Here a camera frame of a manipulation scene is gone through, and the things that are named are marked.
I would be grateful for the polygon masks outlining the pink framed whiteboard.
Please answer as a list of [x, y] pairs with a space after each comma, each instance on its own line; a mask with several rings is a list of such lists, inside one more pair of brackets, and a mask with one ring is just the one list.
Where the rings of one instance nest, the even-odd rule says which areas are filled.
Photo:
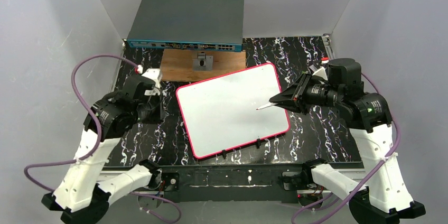
[[281, 92], [272, 63], [179, 87], [176, 97], [193, 156], [208, 158], [289, 131], [283, 108], [256, 108]]

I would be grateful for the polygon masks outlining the white red marker pen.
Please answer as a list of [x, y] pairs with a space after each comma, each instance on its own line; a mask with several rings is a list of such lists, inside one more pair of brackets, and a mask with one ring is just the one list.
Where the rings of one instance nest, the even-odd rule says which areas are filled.
[[262, 109], [265, 109], [265, 108], [268, 108], [268, 107], [271, 107], [271, 106], [275, 106], [275, 103], [269, 102], [269, 103], [267, 103], [265, 105], [262, 105], [262, 106], [256, 108], [256, 110], [262, 110]]

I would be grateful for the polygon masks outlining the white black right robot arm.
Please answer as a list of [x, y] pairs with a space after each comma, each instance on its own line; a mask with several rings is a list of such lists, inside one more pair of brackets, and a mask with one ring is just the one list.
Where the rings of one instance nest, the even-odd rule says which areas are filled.
[[302, 166], [300, 182], [328, 189], [348, 206], [357, 223], [399, 223], [426, 213], [403, 180], [396, 148], [400, 131], [386, 99], [364, 90], [361, 65], [351, 58], [333, 59], [326, 68], [303, 73], [271, 105], [306, 114], [311, 106], [334, 108], [356, 142], [365, 177], [357, 182], [322, 158]]

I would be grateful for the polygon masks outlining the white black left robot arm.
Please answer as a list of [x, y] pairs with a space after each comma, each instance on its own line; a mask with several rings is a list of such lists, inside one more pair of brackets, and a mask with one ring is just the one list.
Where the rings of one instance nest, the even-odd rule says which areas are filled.
[[159, 69], [129, 76], [121, 90], [91, 106], [74, 163], [61, 184], [41, 200], [49, 210], [62, 213], [63, 223], [97, 223], [118, 199], [139, 188], [159, 186], [161, 169], [148, 160], [111, 179], [98, 178], [114, 147], [134, 125], [163, 121], [161, 77]]

